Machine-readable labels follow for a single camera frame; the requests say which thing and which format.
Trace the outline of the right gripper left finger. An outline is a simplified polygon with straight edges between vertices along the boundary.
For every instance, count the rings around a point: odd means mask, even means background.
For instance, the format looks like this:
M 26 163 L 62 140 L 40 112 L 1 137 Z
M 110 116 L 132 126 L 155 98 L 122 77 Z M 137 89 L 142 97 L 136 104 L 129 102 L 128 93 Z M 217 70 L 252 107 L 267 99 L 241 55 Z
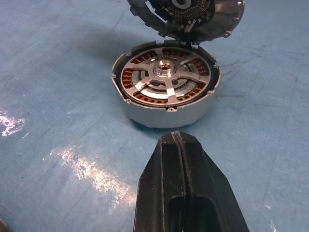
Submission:
M 181 150 L 170 132 L 159 138 L 140 176 L 134 231 L 181 232 L 185 196 Z

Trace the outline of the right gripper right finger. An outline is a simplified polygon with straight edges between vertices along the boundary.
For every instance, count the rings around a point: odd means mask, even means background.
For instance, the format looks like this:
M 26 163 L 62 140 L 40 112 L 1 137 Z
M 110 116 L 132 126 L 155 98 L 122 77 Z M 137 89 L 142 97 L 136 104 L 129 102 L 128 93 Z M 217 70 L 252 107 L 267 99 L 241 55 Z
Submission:
M 186 180 L 185 232 L 247 232 L 228 179 L 196 137 L 178 133 Z

